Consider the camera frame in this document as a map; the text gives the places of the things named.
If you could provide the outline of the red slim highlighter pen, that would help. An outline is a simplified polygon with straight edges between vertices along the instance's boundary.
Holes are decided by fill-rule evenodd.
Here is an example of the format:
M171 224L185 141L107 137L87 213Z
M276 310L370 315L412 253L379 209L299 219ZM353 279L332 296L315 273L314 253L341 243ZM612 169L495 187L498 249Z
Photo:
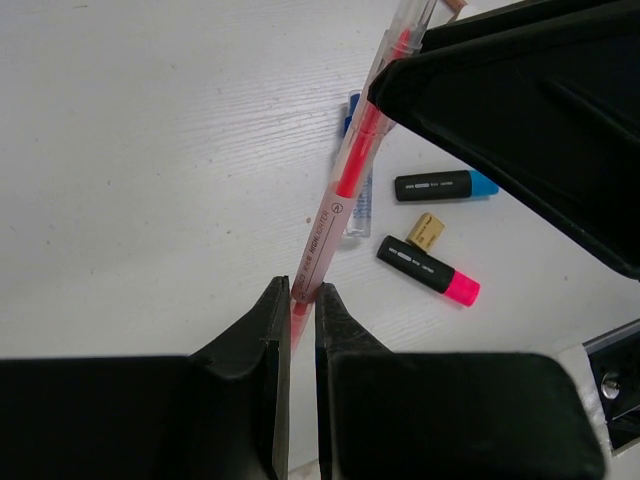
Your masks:
M312 224L291 291L291 349L303 335L315 302L336 253L357 198L367 179L391 120L368 99L375 78L393 61L410 57L421 49L436 3L402 1L385 31L350 125L336 155L328 186Z

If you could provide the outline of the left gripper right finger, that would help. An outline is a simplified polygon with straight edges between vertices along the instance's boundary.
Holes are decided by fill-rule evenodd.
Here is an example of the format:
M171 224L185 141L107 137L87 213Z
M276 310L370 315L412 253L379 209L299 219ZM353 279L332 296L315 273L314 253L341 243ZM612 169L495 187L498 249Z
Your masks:
M534 353L395 353L324 284L315 313L325 479L602 479L575 384Z

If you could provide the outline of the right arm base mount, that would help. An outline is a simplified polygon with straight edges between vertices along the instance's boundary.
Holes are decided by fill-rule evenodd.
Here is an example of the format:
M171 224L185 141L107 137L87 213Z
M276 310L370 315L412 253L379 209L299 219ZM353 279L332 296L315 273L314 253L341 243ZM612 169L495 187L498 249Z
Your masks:
M639 320L583 344L613 452L639 440Z

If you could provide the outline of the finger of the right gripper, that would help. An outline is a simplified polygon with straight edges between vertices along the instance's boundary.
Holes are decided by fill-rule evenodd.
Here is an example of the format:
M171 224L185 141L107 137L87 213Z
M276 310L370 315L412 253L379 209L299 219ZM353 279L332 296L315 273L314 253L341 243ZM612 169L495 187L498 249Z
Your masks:
M521 1L427 31L369 100L639 275L639 5Z

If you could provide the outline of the pink slim highlighter pen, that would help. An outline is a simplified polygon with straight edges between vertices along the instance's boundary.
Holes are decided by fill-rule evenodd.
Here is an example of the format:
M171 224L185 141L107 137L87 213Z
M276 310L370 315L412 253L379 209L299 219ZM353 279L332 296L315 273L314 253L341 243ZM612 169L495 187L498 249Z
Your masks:
M467 2L465 0L444 0L444 3L454 13L461 12L467 6Z

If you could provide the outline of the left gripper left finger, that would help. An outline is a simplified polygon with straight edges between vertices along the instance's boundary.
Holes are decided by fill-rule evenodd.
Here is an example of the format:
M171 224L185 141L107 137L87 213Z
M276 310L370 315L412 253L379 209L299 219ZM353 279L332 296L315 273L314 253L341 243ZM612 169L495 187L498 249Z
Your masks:
M284 479L290 296L255 305L190 355L8 359L5 479Z

